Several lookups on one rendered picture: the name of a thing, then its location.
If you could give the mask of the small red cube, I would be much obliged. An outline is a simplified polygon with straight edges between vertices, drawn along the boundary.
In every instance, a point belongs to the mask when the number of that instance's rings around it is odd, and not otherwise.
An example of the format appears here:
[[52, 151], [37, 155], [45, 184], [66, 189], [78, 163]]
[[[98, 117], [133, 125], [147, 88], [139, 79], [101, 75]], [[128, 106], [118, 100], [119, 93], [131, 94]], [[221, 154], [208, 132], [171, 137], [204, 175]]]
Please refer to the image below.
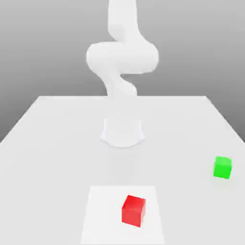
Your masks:
[[123, 223], [141, 227], [146, 208], [146, 199], [128, 195], [122, 206], [121, 220]]

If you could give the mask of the small green cube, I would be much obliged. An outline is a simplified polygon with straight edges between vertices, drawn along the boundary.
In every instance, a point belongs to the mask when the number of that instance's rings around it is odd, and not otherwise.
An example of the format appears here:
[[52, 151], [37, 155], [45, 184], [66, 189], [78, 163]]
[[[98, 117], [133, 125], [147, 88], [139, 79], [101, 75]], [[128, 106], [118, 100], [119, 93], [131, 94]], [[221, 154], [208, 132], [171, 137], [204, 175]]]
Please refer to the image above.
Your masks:
[[213, 167], [213, 175], [215, 177], [229, 179], [232, 171], [232, 160], [223, 156], [216, 156], [214, 167]]

